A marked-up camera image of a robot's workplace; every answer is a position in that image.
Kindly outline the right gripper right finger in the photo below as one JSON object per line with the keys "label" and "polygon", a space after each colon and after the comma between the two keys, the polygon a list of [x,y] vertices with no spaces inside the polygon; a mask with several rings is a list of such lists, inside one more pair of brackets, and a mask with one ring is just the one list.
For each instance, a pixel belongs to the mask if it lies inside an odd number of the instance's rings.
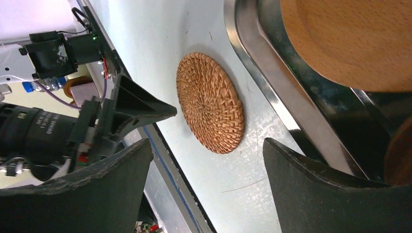
{"label": "right gripper right finger", "polygon": [[284,233],[409,233],[412,187],[355,177],[273,138],[263,158]]}

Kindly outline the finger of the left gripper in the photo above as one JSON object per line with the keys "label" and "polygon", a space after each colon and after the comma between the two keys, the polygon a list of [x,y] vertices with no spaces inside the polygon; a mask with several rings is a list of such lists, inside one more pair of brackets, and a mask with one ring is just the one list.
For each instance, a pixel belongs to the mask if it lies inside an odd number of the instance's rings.
{"label": "finger of the left gripper", "polygon": [[157,99],[126,75],[119,75],[111,98],[103,101],[90,148],[90,161],[115,154],[120,141],[131,131],[176,114],[176,107]]}

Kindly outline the dark wood coaster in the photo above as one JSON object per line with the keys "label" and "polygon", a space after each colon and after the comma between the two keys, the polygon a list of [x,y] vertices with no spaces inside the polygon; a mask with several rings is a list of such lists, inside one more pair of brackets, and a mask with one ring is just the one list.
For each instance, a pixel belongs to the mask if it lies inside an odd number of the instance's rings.
{"label": "dark wood coaster", "polygon": [[384,157],[384,180],[391,185],[412,183],[412,118],[392,137]]}

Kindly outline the woven coaster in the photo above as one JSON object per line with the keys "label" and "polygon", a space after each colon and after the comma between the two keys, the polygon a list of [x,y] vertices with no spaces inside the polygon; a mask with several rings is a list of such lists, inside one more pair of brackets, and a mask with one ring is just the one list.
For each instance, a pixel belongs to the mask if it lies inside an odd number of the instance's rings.
{"label": "woven coaster", "polygon": [[192,52],[176,72],[178,101],[196,139],[217,154],[232,152],[245,132],[242,102],[234,85],[212,57]]}

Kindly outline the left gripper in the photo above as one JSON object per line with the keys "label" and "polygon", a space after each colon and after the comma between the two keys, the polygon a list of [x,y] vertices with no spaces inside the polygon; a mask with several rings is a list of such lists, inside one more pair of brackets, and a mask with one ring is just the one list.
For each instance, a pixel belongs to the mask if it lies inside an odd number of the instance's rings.
{"label": "left gripper", "polygon": [[97,161],[90,155],[100,102],[87,100],[78,117],[2,102],[0,104],[0,171],[15,177],[29,171],[50,179],[65,163],[68,172]]}

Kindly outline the light wood coaster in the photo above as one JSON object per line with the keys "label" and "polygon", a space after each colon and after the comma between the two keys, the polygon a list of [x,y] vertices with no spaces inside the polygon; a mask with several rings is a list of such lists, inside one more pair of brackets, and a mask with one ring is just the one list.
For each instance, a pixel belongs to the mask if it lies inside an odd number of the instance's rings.
{"label": "light wood coaster", "polygon": [[409,0],[282,0],[298,55],[324,78],[370,92],[412,89]]}

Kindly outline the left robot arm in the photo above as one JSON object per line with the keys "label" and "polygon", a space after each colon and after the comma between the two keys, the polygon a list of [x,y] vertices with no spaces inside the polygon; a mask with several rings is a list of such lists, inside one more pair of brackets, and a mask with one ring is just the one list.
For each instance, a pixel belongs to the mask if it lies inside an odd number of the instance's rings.
{"label": "left robot arm", "polygon": [[0,170],[6,176],[29,170],[49,180],[64,164],[68,171],[105,159],[118,151],[131,131],[176,115],[177,110],[147,92],[130,77],[119,54],[101,33],[65,37],[60,32],[30,35],[26,44],[2,46],[1,80],[27,61],[32,78],[60,78],[79,65],[101,62],[103,81],[112,91],[86,100],[77,118],[9,103],[0,105]]}

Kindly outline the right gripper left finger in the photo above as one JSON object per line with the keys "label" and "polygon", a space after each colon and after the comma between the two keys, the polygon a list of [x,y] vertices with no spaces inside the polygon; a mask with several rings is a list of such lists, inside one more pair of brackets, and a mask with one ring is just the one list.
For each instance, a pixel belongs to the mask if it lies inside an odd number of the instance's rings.
{"label": "right gripper left finger", "polygon": [[0,191],[3,233],[132,233],[153,159],[142,139],[92,165]]}

